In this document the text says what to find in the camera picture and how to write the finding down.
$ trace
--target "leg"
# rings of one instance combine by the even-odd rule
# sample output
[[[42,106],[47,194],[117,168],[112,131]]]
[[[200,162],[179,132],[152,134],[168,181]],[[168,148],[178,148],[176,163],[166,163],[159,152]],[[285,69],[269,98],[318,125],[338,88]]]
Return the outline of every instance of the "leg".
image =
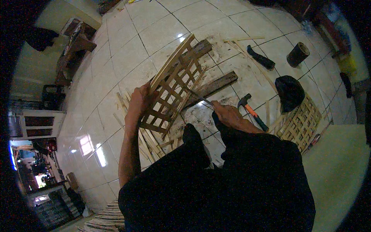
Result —
[[[141,229],[173,231],[181,228],[206,203],[205,196],[213,176],[204,168],[210,161],[196,129],[187,124],[184,130],[182,146],[120,190],[121,212],[126,220]]]

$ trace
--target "wooden beam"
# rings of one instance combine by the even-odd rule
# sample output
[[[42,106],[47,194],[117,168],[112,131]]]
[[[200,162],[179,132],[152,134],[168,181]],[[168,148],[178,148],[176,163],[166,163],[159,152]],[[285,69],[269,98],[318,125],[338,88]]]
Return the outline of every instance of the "wooden beam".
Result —
[[[208,98],[209,96],[213,95],[214,93],[220,91],[221,89],[227,87],[228,85],[236,82],[238,79],[238,76],[234,71],[220,77],[219,79],[216,79],[213,82],[209,82],[207,84],[204,84],[197,88],[195,92],[203,97],[203,98]],[[191,95],[191,97],[188,99],[187,103],[185,104],[184,108],[190,108],[200,102],[201,99],[199,99],[195,95]]]

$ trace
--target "black bag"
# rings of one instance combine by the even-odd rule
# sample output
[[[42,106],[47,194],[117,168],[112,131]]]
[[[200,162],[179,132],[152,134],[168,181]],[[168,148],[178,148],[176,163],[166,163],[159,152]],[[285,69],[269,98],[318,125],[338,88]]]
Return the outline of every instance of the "black bag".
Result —
[[[305,91],[299,81],[292,76],[281,76],[276,79],[275,84],[281,99],[283,113],[288,113],[301,105]]]

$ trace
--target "wooden furniture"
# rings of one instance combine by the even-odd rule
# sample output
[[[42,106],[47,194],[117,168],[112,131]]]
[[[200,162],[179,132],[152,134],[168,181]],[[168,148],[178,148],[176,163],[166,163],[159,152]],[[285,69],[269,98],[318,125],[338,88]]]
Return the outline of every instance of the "wooden furniture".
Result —
[[[69,43],[57,62],[55,84],[69,86],[73,74],[70,73],[68,63],[75,57],[76,52],[80,50],[92,52],[95,49],[96,44],[90,42],[85,33],[85,25],[84,22],[79,22],[75,31],[71,34]],[[70,29],[68,28],[65,30],[65,33],[70,34]]]
[[[194,56],[191,47],[194,39],[193,34],[189,35],[151,81],[151,93],[159,89],[159,95],[144,114],[140,127],[162,133],[162,139],[191,95],[185,86],[195,90],[205,73],[198,59],[190,60]]]

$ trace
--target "wall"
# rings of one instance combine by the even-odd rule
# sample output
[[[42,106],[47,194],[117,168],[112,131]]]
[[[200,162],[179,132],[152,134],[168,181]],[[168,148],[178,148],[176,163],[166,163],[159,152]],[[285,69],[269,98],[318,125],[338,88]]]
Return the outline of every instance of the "wall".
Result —
[[[52,0],[41,13],[36,26],[60,33],[66,22],[78,17],[98,29],[102,23],[92,0]],[[56,76],[57,61],[68,43],[69,38],[60,35],[52,47],[38,52],[25,43],[18,58],[12,82],[11,98],[40,101],[42,88],[53,84]]]
[[[361,187],[369,155],[364,125],[330,125],[303,156],[316,206],[313,232],[340,225]]]

